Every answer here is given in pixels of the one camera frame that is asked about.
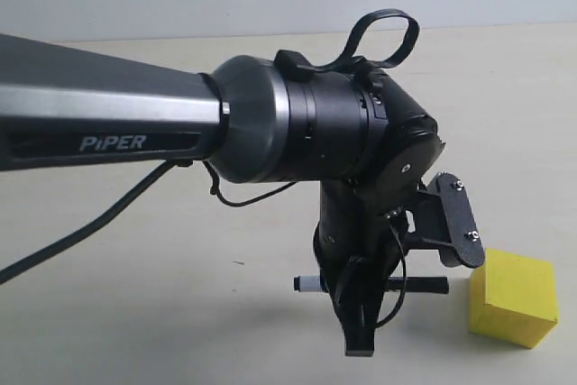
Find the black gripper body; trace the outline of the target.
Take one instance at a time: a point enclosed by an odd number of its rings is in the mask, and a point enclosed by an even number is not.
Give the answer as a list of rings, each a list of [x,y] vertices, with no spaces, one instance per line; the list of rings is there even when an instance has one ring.
[[[411,277],[407,256],[416,247],[409,231],[411,212],[408,201],[379,206],[365,202],[348,186],[321,187],[313,248],[332,304],[337,288],[382,287],[384,297],[398,295],[390,311],[399,312],[409,293],[386,291],[386,283],[389,277]]]

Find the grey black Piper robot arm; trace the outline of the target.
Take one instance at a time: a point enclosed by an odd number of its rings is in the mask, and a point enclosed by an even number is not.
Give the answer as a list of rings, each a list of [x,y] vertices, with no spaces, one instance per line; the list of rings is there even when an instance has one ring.
[[[320,185],[314,252],[348,356],[369,357],[403,211],[444,149],[436,120],[384,68],[314,72],[296,55],[190,73],[1,38],[4,171],[202,161],[213,179]]]

